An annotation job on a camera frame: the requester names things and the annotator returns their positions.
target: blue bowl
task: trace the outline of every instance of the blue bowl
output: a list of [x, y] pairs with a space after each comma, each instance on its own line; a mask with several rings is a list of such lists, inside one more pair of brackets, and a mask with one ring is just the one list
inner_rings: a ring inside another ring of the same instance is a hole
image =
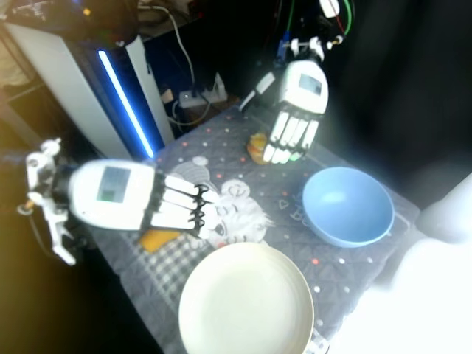
[[392, 228], [395, 211], [385, 188], [348, 167], [322, 170], [308, 180], [303, 207], [311, 229], [334, 246], [360, 247]]

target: blue light strip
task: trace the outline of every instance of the blue light strip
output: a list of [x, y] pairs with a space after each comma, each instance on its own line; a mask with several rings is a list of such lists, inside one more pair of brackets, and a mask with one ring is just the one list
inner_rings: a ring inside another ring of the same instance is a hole
[[133, 112], [133, 109], [131, 108], [130, 103], [128, 102], [128, 98], [126, 98], [125, 92], [123, 91], [123, 88], [121, 87], [121, 84], [118, 81], [117, 74], [115, 74], [115, 71], [113, 70], [113, 67], [111, 66], [110, 60], [108, 59], [107, 54], [99, 50], [98, 55], [100, 56], [100, 60], [103, 63], [103, 66], [105, 67], [106, 72], [108, 73], [108, 76], [110, 77], [111, 82], [113, 83], [113, 86], [115, 90], [117, 90], [119, 99], [121, 100], [123, 106], [125, 107], [126, 113], [128, 113], [128, 116], [130, 117], [130, 121], [134, 126], [134, 129], [136, 130], [139, 139], [141, 140], [142, 146], [146, 150], [147, 155], [150, 158], [154, 157], [154, 152], [152, 147], [149, 144], [148, 139], [146, 138], [146, 135], [144, 131], [141, 128], [141, 125], [139, 124], [138, 119], [136, 118], [136, 115]]

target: green wire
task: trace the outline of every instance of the green wire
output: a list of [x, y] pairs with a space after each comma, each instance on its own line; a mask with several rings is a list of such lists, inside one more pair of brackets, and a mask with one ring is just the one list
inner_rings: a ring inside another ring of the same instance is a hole
[[347, 25], [346, 30], [344, 31], [344, 35], [347, 35], [351, 29], [351, 24], [353, 22], [353, 12], [351, 10], [351, 6], [349, 5], [349, 0], [344, 0], [344, 4], [346, 5], [347, 10]]
[[294, 15], [295, 0], [292, 0], [292, 6], [290, 8], [290, 15], [288, 16], [287, 23], [287, 32], [290, 31], [290, 26], [292, 25], [292, 16]]

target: round white dish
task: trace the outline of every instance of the round white dish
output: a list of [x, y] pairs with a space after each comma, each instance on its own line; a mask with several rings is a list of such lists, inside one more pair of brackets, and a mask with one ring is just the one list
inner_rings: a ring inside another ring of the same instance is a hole
[[236, 243], [211, 253], [184, 286], [178, 321], [189, 354], [303, 354], [313, 298], [283, 253]]

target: quilted tablecloth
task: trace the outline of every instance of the quilted tablecloth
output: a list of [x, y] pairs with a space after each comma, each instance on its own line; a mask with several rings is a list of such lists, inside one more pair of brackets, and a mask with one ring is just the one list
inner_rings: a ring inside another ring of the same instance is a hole
[[208, 240], [181, 235], [149, 254], [138, 232], [91, 228], [91, 233], [149, 331], [166, 354], [185, 353], [178, 331], [178, 302], [198, 263], [218, 247], [259, 242], [289, 256], [302, 271], [313, 295], [316, 318], [306, 353], [325, 353], [343, 318], [384, 268], [419, 209], [391, 190], [395, 222], [391, 232], [369, 246], [341, 249], [307, 227], [302, 186], [316, 171], [349, 166], [320, 145], [286, 165], [255, 164], [246, 152], [250, 135], [270, 131], [267, 111], [243, 116], [229, 109], [159, 152], [166, 173], [204, 183], [221, 194], [221, 222]]

